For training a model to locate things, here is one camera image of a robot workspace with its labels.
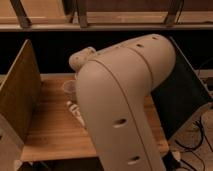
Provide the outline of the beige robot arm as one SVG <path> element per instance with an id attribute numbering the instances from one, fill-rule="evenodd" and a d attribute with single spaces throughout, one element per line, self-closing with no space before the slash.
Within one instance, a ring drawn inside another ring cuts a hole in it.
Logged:
<path id="1" fill-rule="evenodd" d="M 70 56 L 77 104 L 105 171 L 166 171 L 144 102 L 175 61 L 172 43 L 158 34 Z"/>

